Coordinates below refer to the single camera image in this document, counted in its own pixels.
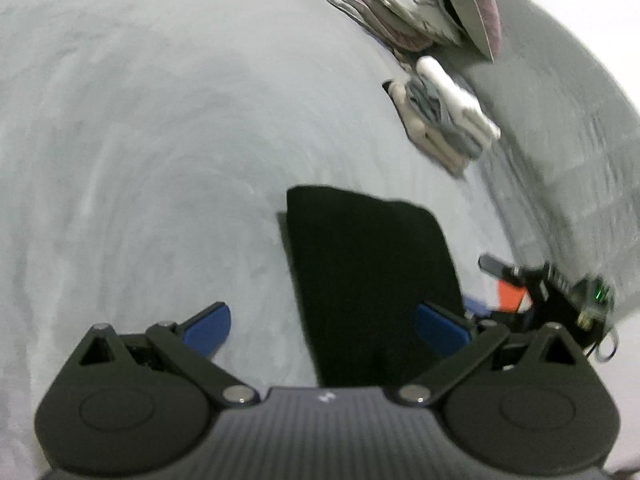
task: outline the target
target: white bed sheet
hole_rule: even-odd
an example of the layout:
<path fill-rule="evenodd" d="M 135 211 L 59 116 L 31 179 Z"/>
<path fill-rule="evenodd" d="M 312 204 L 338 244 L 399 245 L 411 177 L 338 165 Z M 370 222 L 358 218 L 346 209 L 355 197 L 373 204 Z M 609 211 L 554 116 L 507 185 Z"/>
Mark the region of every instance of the white bed sheet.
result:
<path fill-rule="evenodd" d="M 393 57 L 324 0 L 0 0 L 0 478 L 46 468 L 33 413 L 87 328 L 215 300 L 216 362 L 312 385 L 276 215 L 295 184 L 430 208 L 462 289 L 511 259 L 475 169 L 408 142 Z"/>

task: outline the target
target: pink fabric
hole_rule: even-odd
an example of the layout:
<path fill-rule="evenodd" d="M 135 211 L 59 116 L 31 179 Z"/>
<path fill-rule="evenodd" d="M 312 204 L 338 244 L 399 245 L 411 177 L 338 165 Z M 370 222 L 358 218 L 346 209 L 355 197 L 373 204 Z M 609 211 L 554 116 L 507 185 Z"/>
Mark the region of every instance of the pink fabric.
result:
<path fill-rule="evenodd" d="M 369 23 L 373 29 L 376 29 L 375 24 L 371 23 L 372 20 L 377 22 L 378 27 L 382 28 L 386 32 L 386 38 L 381 38 L 387 43 L 392 43 L 395 46 L 400 48 L 404 48 L 405 50 L 409 50 L 410 52 L 420 52 L 424 50 L 426 47 L 431 46 L 433 41 L 426 36 L 421 36 L 419 38 L 411 38 L 398 30 L 395 30 L 391 25 L 389 25 L 383 18 L 375 15 L 374 12 L 370 9 L 366 2 L 362 0 L 343 0 L 348 4 L 352 5 L 356 10 L 358 10 L 363 19 Z"/>
<path fill-rule="evenodd" d="M 475 0 L 489 48 L 494 57 L 502 47 L 502 25 L 495 0 Z"/>
<path fill-rule="evenodd" d="M 422 50 L 422 49 L 424 49 L 424 48 L 426 48 L 428 46 L 431 46 L 433 44 L 433 39 L 432 38 L 430 38 L 429 36 L 421 33 L 419 30 L 414 29 L 413 27 L 411 27 L 410 25 L 406 24 L 405 22 L 402 22 L 402 24 L 404 25 L 404 28 L 398 28 L 397 22 L 394 23 L 393 21 L 389 21 L 389 19 L 386 18 L 385 16 L 380 16 L 379 13 L 376 12 L 376 6 L 373 5 L 373 4 L 380 4 L 380 6 L 385 7 L 385 9 L 386 9 L 386 5 L 385 5 L 384 0 L 370 0 L 368 2 L 368 4 L 370 5 L 370 7 L 373 10 L 375 15 L 377 15 L 385 23 L 389 22 L 389 25 L 394 30 L 398 31 L 399 34 L 402 34 L 406 38 L 414 38 L 413 42 L 417 46 L 417 48 L 419 50 Z M 400 17 L 394 15 L 393 13 L 391 13 L 391 14 L 395 17 L 395 19 L 397 21 L 401 21 Z"/>

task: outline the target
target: wire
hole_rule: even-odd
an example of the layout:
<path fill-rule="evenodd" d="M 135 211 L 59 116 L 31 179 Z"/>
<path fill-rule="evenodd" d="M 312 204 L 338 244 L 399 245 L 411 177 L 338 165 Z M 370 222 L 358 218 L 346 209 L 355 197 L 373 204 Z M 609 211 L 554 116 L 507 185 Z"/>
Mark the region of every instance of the wire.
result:
<path fill-rule="evenodd" d="M 611 480 L 633 480 L 634 475 L 640 472 L 640 462 L 609 473 Z"/>
<path fill-rule="evenodd" d="M 593 354 L 593 351 L 596 349 L 596 346 L 598 346 L 600 343 L 594 343 L 593 345 L 591 345 L 591 348 L 589 348 L 589 351 L 586 353 L 585 357 L 588 358 L 591 354 Z"/>
<path fill-rule="evenodd" d="M 618 345 L 620 344 L 620 337 L 618 336 L 618 331 L 616 330 L 615 327 L 613 326 L 611 327 L 611 330 L 609 330 L 609 333 L 607 333 L 607 336 L 609 335 L 611 336 L 611 341 L 613 343 L 613 350 L 608 356 L 603 356 L 602 353 L 600 352 L 600 345 L 602 344 L 602 341 L 604 339 L 600 340 L 600 342 L 594 346 L 596 350 L 596 361 L 599 363 L 608 363 L 613 359 L 613 356 L 618 351 Z"/>

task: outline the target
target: black cloth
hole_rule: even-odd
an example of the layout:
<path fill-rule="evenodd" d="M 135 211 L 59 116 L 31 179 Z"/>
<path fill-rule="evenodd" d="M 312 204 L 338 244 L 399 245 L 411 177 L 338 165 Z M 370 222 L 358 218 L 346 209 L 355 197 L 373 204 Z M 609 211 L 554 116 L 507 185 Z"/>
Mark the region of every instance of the black cloth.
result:
<path fill-rule="evenodd" d="M 462 295 L 433 215 L 331 187 L 287 192 L 287 231 L 309 348 L 322 386 L 397 386 L 436 362 L 414 330 L 431 301 Z"/>

